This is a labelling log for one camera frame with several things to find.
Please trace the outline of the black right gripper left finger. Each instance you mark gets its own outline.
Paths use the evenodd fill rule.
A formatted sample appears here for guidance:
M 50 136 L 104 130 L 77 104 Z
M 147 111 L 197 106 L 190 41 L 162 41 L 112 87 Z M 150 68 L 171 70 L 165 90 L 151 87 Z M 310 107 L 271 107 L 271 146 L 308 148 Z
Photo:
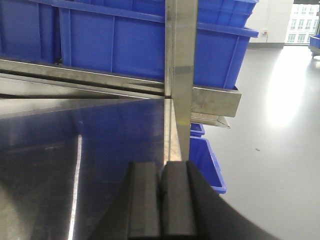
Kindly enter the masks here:
M 159 240 L 158 178 L 153 162 L 130 162 L 124 181 L 94 230 L 95 240 Z

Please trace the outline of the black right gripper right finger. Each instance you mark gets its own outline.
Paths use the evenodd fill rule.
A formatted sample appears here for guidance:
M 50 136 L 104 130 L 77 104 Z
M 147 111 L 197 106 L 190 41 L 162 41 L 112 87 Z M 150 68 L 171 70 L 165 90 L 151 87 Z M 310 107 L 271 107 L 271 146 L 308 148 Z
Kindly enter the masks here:
M 191 161 L 169 161 L 161 176 L 164 240 L 274 240 L 213 190 Z

